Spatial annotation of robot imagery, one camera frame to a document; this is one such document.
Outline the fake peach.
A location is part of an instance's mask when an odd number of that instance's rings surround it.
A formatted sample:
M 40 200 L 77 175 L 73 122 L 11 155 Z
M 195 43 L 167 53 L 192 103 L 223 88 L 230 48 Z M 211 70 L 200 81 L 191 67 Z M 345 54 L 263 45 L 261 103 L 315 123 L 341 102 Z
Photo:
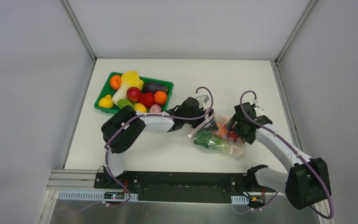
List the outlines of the fake peach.
M 227 125 L 224 122 L 216 122 L 217 130 L 214 132 L 219 138 L 225 139 L 228 137 Z

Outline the clear zip top bag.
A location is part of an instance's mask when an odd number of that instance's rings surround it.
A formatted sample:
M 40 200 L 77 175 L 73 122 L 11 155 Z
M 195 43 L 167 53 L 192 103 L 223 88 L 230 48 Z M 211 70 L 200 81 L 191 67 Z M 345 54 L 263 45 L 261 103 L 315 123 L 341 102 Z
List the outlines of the clear zip top bag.
M 229 117 L 212 114 L 187 136 L 200 148 L 240 159 L 246 154 L 244 140 L 227 128 L 228 122 Z

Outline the fake red spotted mushroom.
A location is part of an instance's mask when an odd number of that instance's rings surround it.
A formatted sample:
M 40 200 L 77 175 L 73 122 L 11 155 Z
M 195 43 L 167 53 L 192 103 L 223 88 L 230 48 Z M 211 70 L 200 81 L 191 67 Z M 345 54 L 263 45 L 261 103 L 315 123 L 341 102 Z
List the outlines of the fake red spotted mushroom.
M 229 142 L 240 142 L 241 137 L 234 133 L 234 131 L 229 131 L 227 134 L 227 139 Z

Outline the fake white radish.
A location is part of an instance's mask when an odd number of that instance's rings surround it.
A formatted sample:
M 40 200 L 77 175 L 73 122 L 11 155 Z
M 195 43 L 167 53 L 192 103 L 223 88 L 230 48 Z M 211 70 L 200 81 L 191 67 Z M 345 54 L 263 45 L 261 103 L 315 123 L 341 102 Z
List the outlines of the fake white radish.
M 243 144 L 229 144 L 226 147 L 226 153 L 235 158 L 242 158 L 247 150 Z

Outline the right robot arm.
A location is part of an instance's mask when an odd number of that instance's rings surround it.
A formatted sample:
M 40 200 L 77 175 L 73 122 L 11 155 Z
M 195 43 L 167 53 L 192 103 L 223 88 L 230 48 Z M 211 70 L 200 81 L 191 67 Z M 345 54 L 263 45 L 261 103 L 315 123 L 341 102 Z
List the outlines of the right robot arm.
M 284 166 L 286 173 L 258 165 L 247 170 L 246 186 L 251 191 L 267 187 L 284 193 L 300 210 L 331 198 L 328 166 L 322 158 L 312 158 L 278 134 L 265 115 L 257 116 L 255 105 L 236 105 L 227 127 L 248 144 L 264 145 Z

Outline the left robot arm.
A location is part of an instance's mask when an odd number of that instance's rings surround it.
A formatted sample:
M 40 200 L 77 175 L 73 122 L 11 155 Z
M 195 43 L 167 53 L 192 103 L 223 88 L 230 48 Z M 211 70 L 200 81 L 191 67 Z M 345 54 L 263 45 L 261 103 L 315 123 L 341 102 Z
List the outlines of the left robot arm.
M 113 189 L 123 185 L 120 154 L 128 150 L 142 132 L 173 132 L 185 124 L 195 129 L 212 118 L 213 106 L 206 107 L 207 101 L 207 98 L 188 97 L 182 104 L 163 112 L 137 112 L 127 105 L 106 121 L 101 127 L 106 151 L 103 168 L 106 183 Z

